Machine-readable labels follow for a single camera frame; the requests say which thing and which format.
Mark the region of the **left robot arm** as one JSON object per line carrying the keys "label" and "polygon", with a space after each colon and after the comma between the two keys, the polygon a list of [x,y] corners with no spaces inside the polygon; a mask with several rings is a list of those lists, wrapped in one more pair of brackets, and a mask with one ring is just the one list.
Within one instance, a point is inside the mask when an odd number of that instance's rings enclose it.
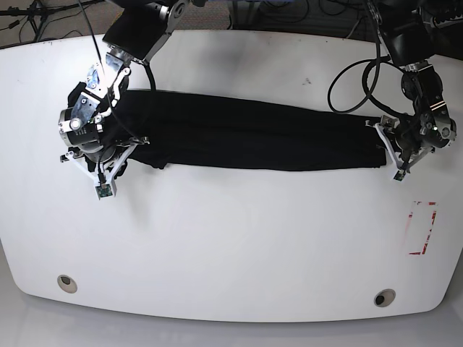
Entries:
{"label": "left robot arm", "polygon": [[[373,29],[376,51],[385,48],[387,54],[377,53],[374,59],[365,61],[365,96],[358,104],[363,106],[370,101],[384,112],[373,126],[395,166],[394,180],[402,181],[414,164],[455,141],[456,122],[449,116],[443,99],[441,78],[428,61],[433,49],[420,11],[373,1],[364,1],[362,5]],[[395,111],[374,97],[382,64],[402,73],[402,92],[412,101],[414,114]]]}

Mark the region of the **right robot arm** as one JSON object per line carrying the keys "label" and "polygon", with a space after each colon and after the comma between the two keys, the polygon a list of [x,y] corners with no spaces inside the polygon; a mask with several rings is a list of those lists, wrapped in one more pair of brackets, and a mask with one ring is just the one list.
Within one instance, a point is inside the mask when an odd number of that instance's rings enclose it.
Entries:
{"label": "right robot arm", "polygon": [[116,178],[134,150],[149,144],[116,113],[126,92],[131,64],[142,66],[150,91],[156,82],[150,61],[171,37],[183,17],[187,1],[118,1],[120,17],[103,42],[109,47],[89,68],[86,80],[72,93],[69,107],[60,113],[58,130],[68,151],[60,157],[90,178],[98,198],[116,195]]}

